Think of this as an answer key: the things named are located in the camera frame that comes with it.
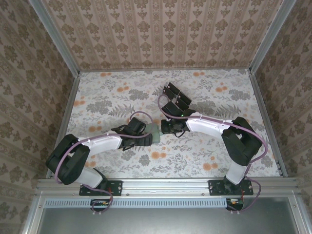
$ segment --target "gray panel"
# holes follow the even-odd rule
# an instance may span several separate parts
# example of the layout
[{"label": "gray panel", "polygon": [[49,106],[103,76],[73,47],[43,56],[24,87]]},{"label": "gray panel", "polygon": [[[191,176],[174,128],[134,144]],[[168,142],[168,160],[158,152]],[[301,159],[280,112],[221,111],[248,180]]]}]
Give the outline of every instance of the gray panel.
[{"label": "gray panel", "polygon": [[288,198],[261,198],[248,211],[224,208],[45,209],[40,234],[297,234]]}]

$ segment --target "floor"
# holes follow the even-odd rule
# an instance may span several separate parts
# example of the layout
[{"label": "floor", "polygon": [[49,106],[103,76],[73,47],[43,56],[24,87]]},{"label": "floor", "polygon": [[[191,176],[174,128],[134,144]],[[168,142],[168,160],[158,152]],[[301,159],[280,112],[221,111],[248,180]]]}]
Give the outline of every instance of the floor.
[{"label": "floor", "polygon": [[260,198],[245,213],[225,208],[45,209],[39,234],[298,234],[288,198]]},{"label": "floor", "polygon": [[[220,119],[244,117],[269,142],[245,69],[81,73],[80,79],[67,130],[77,137],[100,135],[126,124],[138,110],[160,124],[165,117],[156,100],[163,86],[172,82],[193,100],[191,109]],[[142,114],[137,118],[148,123]],[[108,178],[223,177],[230,162],[222,141],[187,132],[181,138],[163,135],[161,142],[151,147],[105,151],[89,157],[86,166],[97,168]],[[270,146],[249,175],[279,176]]]}]

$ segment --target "black mounting plate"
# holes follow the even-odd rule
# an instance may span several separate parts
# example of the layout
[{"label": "black mounting plate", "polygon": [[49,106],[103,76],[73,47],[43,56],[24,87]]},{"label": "black mounting plate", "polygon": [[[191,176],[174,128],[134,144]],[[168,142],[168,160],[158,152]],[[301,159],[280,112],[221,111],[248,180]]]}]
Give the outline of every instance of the black mounting plate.
[{"label": "black mounting plate", "polygon": [[[122,180],[108,180],[106,190],[107,191],[111,190],[111,193],[113,196],[121,196]],[[90,190],[84,187],[83,185],[80,186],[79,195],[80,196],[109,196],[108,194],[103,193],[103,192]]]},{"label": "black mounting plate", "polygon": [[244,195],[254,195],[252,183],[244,179],[240,182],[240,188],[235,191],[228,191],[224,187],[224,181],[222,179],[208,180],[209,195],[210,196],[221,196],[221,195],[242,195],[242,190]]}]

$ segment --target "patterned wall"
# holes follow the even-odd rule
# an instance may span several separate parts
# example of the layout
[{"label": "patterned wall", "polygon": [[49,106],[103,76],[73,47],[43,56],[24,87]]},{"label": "patterned wall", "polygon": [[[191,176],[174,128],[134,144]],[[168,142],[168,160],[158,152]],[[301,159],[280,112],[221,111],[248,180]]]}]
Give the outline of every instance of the patterned wall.
[{"label": "patterned wall", "polygon": [[19,233],[73,77],[26,0],[0,1],[0,233]]},{"label": "patterned wall", "polygon": [[81,70],[248,67],[282,0],[43,0]]},{"label": "patterned wall", "polygon": [[256,72],[290,176],[312,212],[312,1],[297,0]]}]

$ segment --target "purple cable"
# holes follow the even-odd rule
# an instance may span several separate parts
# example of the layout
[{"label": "purple cable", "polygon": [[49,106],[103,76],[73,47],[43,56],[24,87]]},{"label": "purple cable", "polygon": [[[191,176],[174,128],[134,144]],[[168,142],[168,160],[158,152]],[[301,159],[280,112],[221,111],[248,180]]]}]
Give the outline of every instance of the purple cable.
[{"label": "purple cable", "polygon": [[94,136],[94,137],[90,137],[90,138],[87,138],[87,139],[83,139],[83,140],[81,140],[81,141],[78,141],[77,143],[73,144],[73,145],[65,152],[65,154],[63,155],[63,157],[62,157],[61,160],[59,161],[59,164],[58,164],[58,166],[57,166],[57,168],[56,168],[56,170],[55,170],[55,178],[54,178],[54,179],[55,179],[55,182],[58,183],[58,184],[62,184],[62,182],[59,181],[59,179],[58,179],[59,169],[60,169],[62,163],[64,162],[64,160],[66,159],[67,155],[68,155],[76,146],[78,146],[79,144],[82,144],[82,143],[87,142],[87,141],[89,141],[89,140],[95,140],[95,139],[98,139],[98,138],[101,138],[101,137],[143,138],[143,137],[148,136],[150,133],[152,133],[153,128],[154,128],[154,123],[153,123],[152,117],[151,117],[148,113],[146,113],[146,112],[144,112],[144,111],[136,111],[136,112],[134,112],[134,113],[130,116],[129,120],[131,120],[132,116],[133,116],[134,114],[136,114],[136,113],[145,114],[145,115],[147,115],[147,116],[150,118],[151,123],[152,123],[152,127],[151,127],[151,130],[150,130],[149,133],[146,133],[146,134],[141,135],[141,136],[130,136],[130,135],[125,135],[125,134],[117,134],[117,133],[113,133],[113,134],[102,134],[102,135],[99,135],[99,136]]},{"label": "purple cable", "polygon": [[98,200],[98,201],[94,201],[92,203],[91,210],[93,211],[94,214],[104,213],[112,205],[114,198],[113,198],[113,195],[110,192],[108,192],[106,190],[102,190],[102,189],[95,189],[95,188],[92,188],[92,187],[90,187],[89,185],[86,185],[86,184],[83,184],[83,186],[88,188],[88,189],[90,189],[90,190],[96,191],[96,192],[106,193],[106,194],[108,194],[110,196],[110,202],[108,203],[107,207],[104,210],[100,211],[100,212],[94,210],[94,205],[97,204],[97,203],[100,203],[101,201]]},{"label": "purple cable", "polygon": [[251,206],[253,206],[253,204],[258,200],[258,198],[259,198],[259,196],[260,196],[260,193],[261,193],[261,185],[260,185],[260,183],[259,183],[258,181],[254,180],[254,179],[250,179],[250,178],[247,176],[247,173],[248,173],[248,171],[249,171],[249,169],[250,169],[252,163],[256,162],[257,160],[259,160],[259,159],[261,159],[261,158],[263,158],[263,157],[267,154],[267,152],[268,152],[268,145],[267,145],[267,143],[265,142],[265,140],[264,140],[261,136],[259,136],[257,133],[255,133],[255,132],[253,132],[253,131],[251,131],[251,130],[249,130],[249,129],[247,129],[247,128],[243,128],[243,127],[241,127],[241,126],[238,126],[238,125],[235,125],[235,124],[232,124],[232,123],[224,122],[223,120],[217,120],[217,119],[210,118],[210,117],[206,117],[206,116],[188,116],[188,117],[176,117],[176,116],[171,116],[171,115],[167,114],[166,112],[164,112],[164,111],[162,110],[161,106],[160,106],[160,99],[161,99],[161,97],[163,97],[163,96],[167,97],[165,94],[160,95],[160,96],[158,97],[157,104],[158,104],[158,108],[160,109],[160,111],[161,111],[165,116],[168,116],[168,117],[170,117],[170,118],[175,118],[175,119],[202,118],[202,119],[206,119],[206,120],[213,121],[213,122],[216,122],[216,123],[222,123],[222,124],[225,124],[225,125],[229,125],[229,126],[238,128],[238,129],[243,130],[243,131],[245,131],[245,132],[247,132],[247,133],[250,133],[250,134],[254,135],[256,138],[258,138],[258,139],[262,142],[262,144],[264,145],[264,152],[263,152],[263,154],[260,155],[259,157],[255,158],[255,159],[251,160],[251,161],[249,162],[248,166],[247,166],[247,169],[246,169],[245,173],[244,173],[244,176],[245,176],[246,179],[250,180],[251,182],[256,183],[256,184],[259,186],[259,191],[258,191],[257,195],[255,196],[254,200],[252,201],[252,203],[251,203],[248,207],[246,207],[246,208],[244,208],[244,209],[242,209],[242,210],[240,210],[240,211],[236,211],[236,212],[237,212],[237,213],[243,212],[243,211],[249,209]]}]

